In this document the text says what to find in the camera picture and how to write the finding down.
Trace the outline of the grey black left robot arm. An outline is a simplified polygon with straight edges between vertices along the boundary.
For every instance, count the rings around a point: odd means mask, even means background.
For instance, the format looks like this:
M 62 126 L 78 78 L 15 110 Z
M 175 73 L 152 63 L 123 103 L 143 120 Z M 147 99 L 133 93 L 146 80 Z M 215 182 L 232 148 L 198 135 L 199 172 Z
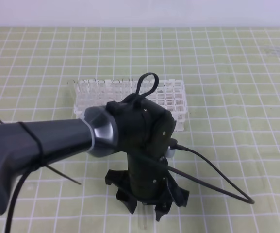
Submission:
M 0 214 L 12 213 L 22 183 L 41 167 L 80 152 L 97 158 L 127 154 L 127 170 L 109 170 L 107 185 L 133 213 L 139 202 L 155 206 L 156 220 L 172 204 L 186 206 L 188 191 L 167 169 L 176 122 L 172 114 L 137 94 L 87 108 L 79 119 L 0 124 Z

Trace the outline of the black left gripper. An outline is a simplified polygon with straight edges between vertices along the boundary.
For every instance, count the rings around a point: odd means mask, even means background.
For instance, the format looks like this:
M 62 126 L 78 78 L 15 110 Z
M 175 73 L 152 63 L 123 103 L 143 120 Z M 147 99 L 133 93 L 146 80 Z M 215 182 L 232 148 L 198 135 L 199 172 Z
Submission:
M 117 150 L 127 153 L 127 170 L 108 170 L 106 185 L 118 188 L 116 199 L 133 214 L 138 201 L 155 202 L 156 221 L 167 215 L 172 203 L 186 207 L 189 191 L 180 188 L 172 175 L 150 162 L 165 164 L 165 154 L 176 122 L 165 108 L 131 94 L 121 102 L 106 104 L 118 128 Z

